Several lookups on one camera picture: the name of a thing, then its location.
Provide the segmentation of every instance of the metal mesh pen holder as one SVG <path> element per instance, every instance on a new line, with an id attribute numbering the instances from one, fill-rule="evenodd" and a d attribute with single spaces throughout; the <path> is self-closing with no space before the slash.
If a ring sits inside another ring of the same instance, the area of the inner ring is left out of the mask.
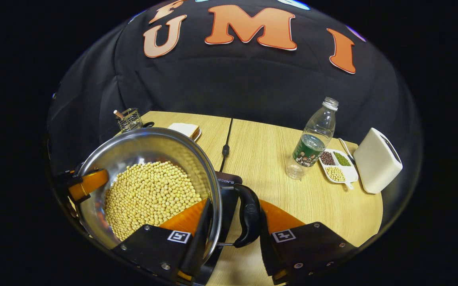
<path id="1" fill-rule="evenodd" d="M 129 108 L 121 113 L 123 118 L 118 118 L 118 125 L 121 132 L 142 128 L 142 120 L 140 119 L 139 112 L 136 108 Z"/>

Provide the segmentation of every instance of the orange letter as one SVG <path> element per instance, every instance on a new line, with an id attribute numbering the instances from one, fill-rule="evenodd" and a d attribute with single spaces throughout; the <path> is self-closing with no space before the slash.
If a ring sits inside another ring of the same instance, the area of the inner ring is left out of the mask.
<path id="1" fill-rule="evenodd" d="M 215 16 L 211 36 L 205 40 L 207 44 L 231 43 L 234 37 L 227 32 L 229 25 L 244 43 L 248 43 L 264 27 L 264 33 L 258 38 L 258 43 L 267 47 L 296 50 L 296 43 L 291 38 L 291 19 L 295 17 L 294 14 L 280 9 L 265 8 L 256 16 L 250 17 L 236 5 L 211 7 L 208 11 Z"/>
<path id="2" fill-rule="evenodd" d="M 157 10 L 157 14 L 155 15 L 155 18 L 153 18 L 153 20 L 151 20 L 149 22 L 149 24 L 155 22 L 156 20 L 158 20 L 158 19 L 160 19 L 160 18 L 162 18 L 164 16 L 167 16 L 167 15 L 173 13 L 173 11 L 171 11 L 171 9 L 180 7 L 183 4 L 183 1 L 185 1 L 185 0 L 178 0 L 176 2 L 172 2 L 171 4 L 167 4 L 164 7 L 158 9 Z"/>
<path id="3" fill-rule="evenodd" d="M 180 26 L 181 21 L 183 21 L 187 15 L 181 15 L 176 18 L 172 18 L 171 20 L 165 23 L 169 26 L 169 36 L 167 37 L 167 42 L 165 44 L 158 47 L 156 45 L 157 40 L 157 32 L 162 27 L 162 25 L 158 25 L 147 30 L 142 36 L 144 36 L 144 54 L 148 58 L 156 58 L 158 56 L 163 56 L 170 52 L 176 44 L 178 43 L 178 38 L 180 37 Z"/>
<path id="4" fill-rule="evenodd" d="M 338 31 L 326 29 L 335 41 L 335 53 L 330 57 L 330 62 L 335 66 L 351 74 L 356 73 L 356 68 L 353 66 L 353 43 L 346 36 Z"/>

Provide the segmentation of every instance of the green label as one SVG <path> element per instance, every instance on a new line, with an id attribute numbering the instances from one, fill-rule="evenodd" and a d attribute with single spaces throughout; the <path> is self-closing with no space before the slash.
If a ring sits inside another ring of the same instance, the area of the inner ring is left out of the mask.
<path id="1" fill-rule="evenodd" d="M 293 158 L 302 166 L 312 167 L 319 159 L 322 152 L 323 151 L 316 151 L 309 148 L 300 138 L 300 141 L 293 152 Z"/>

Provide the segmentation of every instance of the wooden table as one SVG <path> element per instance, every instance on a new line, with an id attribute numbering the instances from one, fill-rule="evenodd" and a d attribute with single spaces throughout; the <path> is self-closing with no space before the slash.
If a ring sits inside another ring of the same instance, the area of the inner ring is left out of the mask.
<path id="1" fill-rule="evenodd" d="M 199 125 L 202 134 L 197 143 L 215 170 L 220 169 L 222 146 L 231 119 L 148 112 L 142 116 L 142 121 L 153 121 L 155 127 L 164 128 L 173 122 Z M 234 119 L 229 136 L 231 150 L 223 171 L 242 177 L 243 184 L 260 199 L 273 203 L 304 223 L 319 221 L 354 246 L 361 246 L 380 228 L 383 216 L 380 193 L 366 193 L 361 181 L 352 183 L 353 190 L 348 190 L 343 184 L 331 183 L 325 178 L 319 163 L 302 180 L 289 178 L 285 164 L 301 134 L 301 130 Z M 346 144 L 351 153 L 358 147 L 354 143 Z M 344 151 L 336 139 L 329 143 L 328 148 Z M 234 242 L 240 233 L 239 213 L 236 211 L 226 241 Z M 208 285 L 273 285 L 262 262 L 259 239 L 242 248 L 224 247 Z"/>

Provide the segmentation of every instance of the black cable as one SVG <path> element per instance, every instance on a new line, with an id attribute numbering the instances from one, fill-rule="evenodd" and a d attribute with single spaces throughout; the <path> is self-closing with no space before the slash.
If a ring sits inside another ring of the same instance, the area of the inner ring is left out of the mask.
<path id="1" fill-rule="evenodd" d="M 231 126 L 233 125 L 233 119 L 231 118 L 231 123 L 229 124 L 229 132 L 227 133 L 227 139 L 225 140 L 225 145 L 222 147 L 222 165 L 220 165 L 220 172 L 224 169 L 225 158 L 229 155 L 229 135 L 231 134 Z"/>

